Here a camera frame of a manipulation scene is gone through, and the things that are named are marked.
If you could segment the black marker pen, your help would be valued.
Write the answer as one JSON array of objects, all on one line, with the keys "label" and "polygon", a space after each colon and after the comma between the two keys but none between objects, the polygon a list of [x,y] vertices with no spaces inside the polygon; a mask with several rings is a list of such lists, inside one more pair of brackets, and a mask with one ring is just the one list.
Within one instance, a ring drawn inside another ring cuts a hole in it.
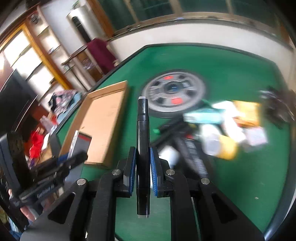
[{"label": "black marker pen", "polygon": [[149,102],[146,97],[140,96],[137,104],[137,214],[148,218],[151,193]]}]

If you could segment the white plastic bottle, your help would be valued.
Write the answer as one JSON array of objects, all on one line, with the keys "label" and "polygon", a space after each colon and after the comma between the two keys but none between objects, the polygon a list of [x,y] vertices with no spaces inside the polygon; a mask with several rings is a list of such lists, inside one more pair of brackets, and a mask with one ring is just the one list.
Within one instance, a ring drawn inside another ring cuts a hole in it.
[{"label": "white plastic bottle", "polygon": [[170,168],[173,169],[179,161],[180,153],[172,146],[166,145],[160,150],[159,157],[166,160]]}]

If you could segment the black foil bag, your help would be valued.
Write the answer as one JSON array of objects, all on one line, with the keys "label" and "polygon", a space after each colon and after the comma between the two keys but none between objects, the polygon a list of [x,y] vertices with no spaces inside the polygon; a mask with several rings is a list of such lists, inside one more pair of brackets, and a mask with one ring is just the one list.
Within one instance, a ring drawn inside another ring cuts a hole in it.
[{"label": "black foil bag", "polygon": [[191,179],[210,178],[213,174],[211,160],[203,152],[201,144],[196,140],[174,137],[174,144],[181,156],[179,170]]}]

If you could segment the teal white box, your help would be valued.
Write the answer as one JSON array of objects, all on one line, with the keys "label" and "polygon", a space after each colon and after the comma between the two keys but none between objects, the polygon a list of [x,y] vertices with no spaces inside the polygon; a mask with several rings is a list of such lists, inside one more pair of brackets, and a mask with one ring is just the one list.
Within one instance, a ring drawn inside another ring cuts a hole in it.
[{"label": "teal white box", "polygon": [[220,124],[225,110],[216,108],[200,108],[183,114],[183,120],[194,124]]}]

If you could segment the yellow cracker packet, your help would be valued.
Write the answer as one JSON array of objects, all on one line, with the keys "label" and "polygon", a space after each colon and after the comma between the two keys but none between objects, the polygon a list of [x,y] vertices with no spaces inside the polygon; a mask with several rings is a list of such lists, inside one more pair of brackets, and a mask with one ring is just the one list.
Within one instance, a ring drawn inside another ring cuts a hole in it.
[{"label": "yellow cracker packet", "polygon": [[234,121],[238,126],[242,128],[260,126],[260,103],[240,100],[234,100],[233,103],[237,110]]}]

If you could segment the green capped black marker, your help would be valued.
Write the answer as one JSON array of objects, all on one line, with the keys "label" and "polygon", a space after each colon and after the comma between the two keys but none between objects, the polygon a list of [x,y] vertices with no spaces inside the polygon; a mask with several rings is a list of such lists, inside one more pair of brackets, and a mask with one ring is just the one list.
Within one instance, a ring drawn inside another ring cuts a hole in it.
[{"label": "green capped black marker", "polygon": [[184,122],[183,120],[179,121],[168,121],[167,123],[159,126],[158,128],[153,129],[153,132],[159,136],[164,134],[175,134],[184,132],[190,129],[188,123]]}]

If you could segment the wooden tray box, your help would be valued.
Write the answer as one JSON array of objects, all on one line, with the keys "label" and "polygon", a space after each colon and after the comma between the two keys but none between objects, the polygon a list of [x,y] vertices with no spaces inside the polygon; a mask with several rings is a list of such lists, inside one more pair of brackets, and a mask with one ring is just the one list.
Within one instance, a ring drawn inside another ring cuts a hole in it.
[{"label": "wooden tray box", "polygon": [[86,165],[110,168],[128,96],[128,82],[95,90],[82,101],[62,144],[60,154],[70,151],[76,131],[91,137]]}]

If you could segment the pile of colourful clothes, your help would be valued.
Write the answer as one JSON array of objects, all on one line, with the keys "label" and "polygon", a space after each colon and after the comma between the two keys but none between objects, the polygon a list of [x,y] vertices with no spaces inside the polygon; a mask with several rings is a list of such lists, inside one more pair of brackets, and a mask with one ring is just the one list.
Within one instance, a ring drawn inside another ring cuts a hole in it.
[{"label": "pile of colourful clothes", "polygon": [[77,90],[58,91],[51,96],[48,104],[51,113],[56,117],[57,123],[62,122],[81,97],[82,93]]}]

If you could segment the round grey table control panel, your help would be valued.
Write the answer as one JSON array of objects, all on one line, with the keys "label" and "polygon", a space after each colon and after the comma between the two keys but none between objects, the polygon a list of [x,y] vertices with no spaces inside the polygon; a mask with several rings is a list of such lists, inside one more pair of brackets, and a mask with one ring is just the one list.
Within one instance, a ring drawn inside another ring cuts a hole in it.
[{"label": "round grey table control panel", "polygon": [[148,99],[150,115],[173,118],[197,109],[207,95],[207,86],[200,75],[175,69],[148,80],[139,94]]}]

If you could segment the black television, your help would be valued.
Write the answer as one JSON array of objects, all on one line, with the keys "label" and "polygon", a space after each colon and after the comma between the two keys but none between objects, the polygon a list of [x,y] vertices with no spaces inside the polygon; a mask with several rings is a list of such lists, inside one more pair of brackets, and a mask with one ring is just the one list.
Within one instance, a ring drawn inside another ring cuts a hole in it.
[{"label": "black television", "polygon": [[20,73],[14,70],[1,88],[1,135],[16,131],[37,96]]}]

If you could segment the maroon cloth on chair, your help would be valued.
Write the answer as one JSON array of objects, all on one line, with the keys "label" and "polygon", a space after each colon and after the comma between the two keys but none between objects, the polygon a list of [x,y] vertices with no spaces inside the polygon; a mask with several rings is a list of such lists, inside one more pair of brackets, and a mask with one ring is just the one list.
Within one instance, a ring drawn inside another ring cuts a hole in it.
[{"label": "maroon cloth on chair", "polygon": [[102,39],[94,38],[87,43],[87,49],[96,60],[104,74],[110,72],[115,66],[116,57],[107,48],[107,42]]}]

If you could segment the wooden display cabinet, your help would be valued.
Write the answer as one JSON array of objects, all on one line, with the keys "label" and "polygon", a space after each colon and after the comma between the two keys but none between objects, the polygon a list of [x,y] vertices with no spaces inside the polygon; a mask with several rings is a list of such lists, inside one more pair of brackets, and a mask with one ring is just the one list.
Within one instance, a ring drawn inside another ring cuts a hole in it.
[{"label": "wooden display cabinet", "polygon": [[57,91],[73,88],[55,60],[62,46],[45,20],[40,4],[22,13],[13,11],[12,22],[1,26],[1,84],[17,71],[46,105]]}]

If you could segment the white standing air conditioner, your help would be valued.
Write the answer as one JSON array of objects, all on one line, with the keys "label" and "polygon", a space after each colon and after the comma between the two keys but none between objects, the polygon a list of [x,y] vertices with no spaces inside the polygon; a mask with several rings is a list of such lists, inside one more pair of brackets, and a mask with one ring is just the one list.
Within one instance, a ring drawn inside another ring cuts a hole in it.
[{"label": "white standing air conditioner", "polygon": [[107,36],[103,28],[98,23],[92,10],[86,5],[72,9],[67,15],[71,27],[85,44],[97,38],[106,40]]}]

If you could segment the black framed eyeglasses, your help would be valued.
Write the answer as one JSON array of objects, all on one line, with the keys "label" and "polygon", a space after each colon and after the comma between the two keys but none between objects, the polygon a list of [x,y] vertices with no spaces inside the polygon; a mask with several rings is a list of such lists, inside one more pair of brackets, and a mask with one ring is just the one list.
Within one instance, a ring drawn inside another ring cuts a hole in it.
[{"label": "black framed eyeglasses", "polygon": [[260,90],[260,97],[263,99],[263,108],[266,118],[277,128],[282,129],[284,123],[295,120],[295,115],[288,105],[288,100],[282,90],[268,87]]}]

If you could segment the green framed window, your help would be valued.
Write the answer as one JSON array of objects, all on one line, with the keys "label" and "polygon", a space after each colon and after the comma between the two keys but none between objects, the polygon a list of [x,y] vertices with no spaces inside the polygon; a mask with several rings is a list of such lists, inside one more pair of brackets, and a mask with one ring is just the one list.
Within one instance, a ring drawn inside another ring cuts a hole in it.
[{"label": "green framed window", "polygon": [[234,21],[285,38],[287,29],[267,1],[96,1],[112,32],[189,19]]}]

